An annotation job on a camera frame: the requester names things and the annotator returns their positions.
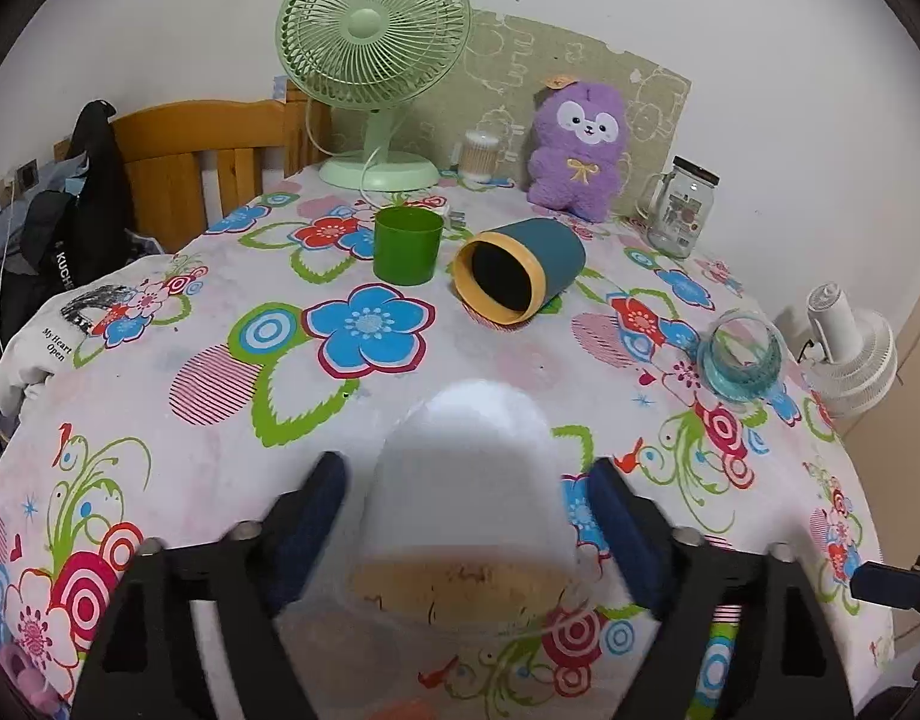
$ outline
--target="purple plush toy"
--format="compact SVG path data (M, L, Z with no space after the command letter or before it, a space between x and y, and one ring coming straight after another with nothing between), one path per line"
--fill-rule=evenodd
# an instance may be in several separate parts
M603 221L620 189L617 161L627 126L620 92L577 81L550 95L534 119L540 147L527 166L527 199L588 221Z

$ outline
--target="glass jar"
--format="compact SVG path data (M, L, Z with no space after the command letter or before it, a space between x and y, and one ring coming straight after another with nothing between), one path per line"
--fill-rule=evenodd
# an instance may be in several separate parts
M689 257L713 207L713 189L720 179L683 157L673 158L673 170L660 177L660 192L649 210L636 210L647 220L647 238L670 257Z

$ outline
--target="table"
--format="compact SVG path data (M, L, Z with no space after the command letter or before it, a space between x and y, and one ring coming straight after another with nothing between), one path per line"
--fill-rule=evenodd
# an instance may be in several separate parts
M132 296L75 349L0 463L0 611L55 688L73 696L142 538L213 541L262 517L335 450L351 463L351 494L311 589L279 620L322 717L362 718L412 697L442 717L610 716L656 624L630 603L591 518L586 471L599 456L674 524L715 543L762 552L789 542L862 697L892 654L889 610L847 588L862 560L880 560L876 531L850 458L792 359L769 396L744 408L700 383L698 336L728 309L756 309L727 266L668 259L633 225L584 223L516 189L444 177L389 197L449 201L474 232L553 215L583 241L587 267L530 322L492 325L450 289L449 263L470 231L444 233L428 284L377 284L374 210L308 169L175 257L121 271L115 279ZM389 332L349 332L375 309ZM546 635L398 634L336 600L389 426L471 377L530 394L562 446L564 506L593 595L558 610L561 624ZM737 614L721 608L714 620L692 718L711 717Z

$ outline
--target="white desk fan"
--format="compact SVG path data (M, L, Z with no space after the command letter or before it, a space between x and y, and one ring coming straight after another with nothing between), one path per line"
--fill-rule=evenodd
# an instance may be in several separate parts
M469 0L284 0L276 48L287 74L315 100L370 111L361 151L320 167L327 184L409 191L437 183L433 162L390 151L396 108L447 74L470 26Z
M897 376L893 330L876 311L850 309L847 295L834 282L807 298L807 317L823 360L807 364L807 378L831 416L845 418L873 408Z

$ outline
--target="wooden bed headboard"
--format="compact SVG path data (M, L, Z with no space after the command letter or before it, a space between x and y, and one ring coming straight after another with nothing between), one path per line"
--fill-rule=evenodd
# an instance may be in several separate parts
M284 176L322 159L306 136L306 108L318 143L330 140L329 108L287 84L286 103L184 100L114 119L130 180L137 232L175 252L207 229L198 151L217 152L220 205L230 213L261 193L262 148L284 148ZM70 141L54 146L67 155Z

